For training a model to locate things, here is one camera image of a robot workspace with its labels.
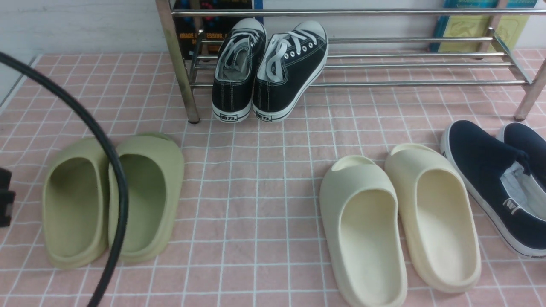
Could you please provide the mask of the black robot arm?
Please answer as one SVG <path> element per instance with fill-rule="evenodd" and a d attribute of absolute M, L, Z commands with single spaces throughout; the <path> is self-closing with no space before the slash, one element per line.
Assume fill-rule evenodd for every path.
<path fill-rule="evenodd" d="M 0 227 L 8 227 L 12 221 L 12 206 L 16 193 L 9 190 L 12 172 L 0 168 Z"/>

